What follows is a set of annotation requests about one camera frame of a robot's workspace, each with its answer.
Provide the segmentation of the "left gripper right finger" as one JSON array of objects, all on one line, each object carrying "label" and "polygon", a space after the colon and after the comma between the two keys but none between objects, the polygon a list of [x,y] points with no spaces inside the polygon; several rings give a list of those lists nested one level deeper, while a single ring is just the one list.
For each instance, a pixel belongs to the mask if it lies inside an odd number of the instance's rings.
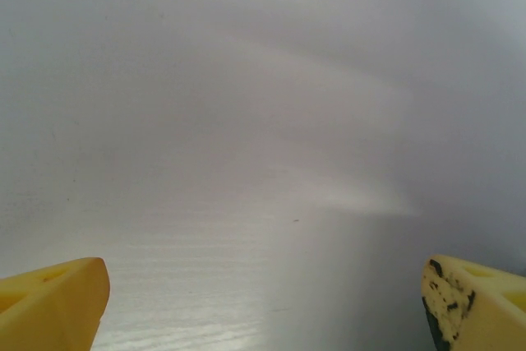
[{"label": "left gripper right finger", "polygon": [[422,302],[437,350],[525,351],[525,278],[451,256],[422,271]]}]

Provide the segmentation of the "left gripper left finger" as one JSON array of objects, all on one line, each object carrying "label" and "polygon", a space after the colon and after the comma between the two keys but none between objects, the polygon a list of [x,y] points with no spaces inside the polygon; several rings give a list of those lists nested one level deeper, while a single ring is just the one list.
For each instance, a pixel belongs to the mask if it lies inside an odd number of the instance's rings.
[{"label": "left gripper left finger", "polygon": [[90,350],[110,295],[108,270],[87,257],[1,279],[1,349]]}]

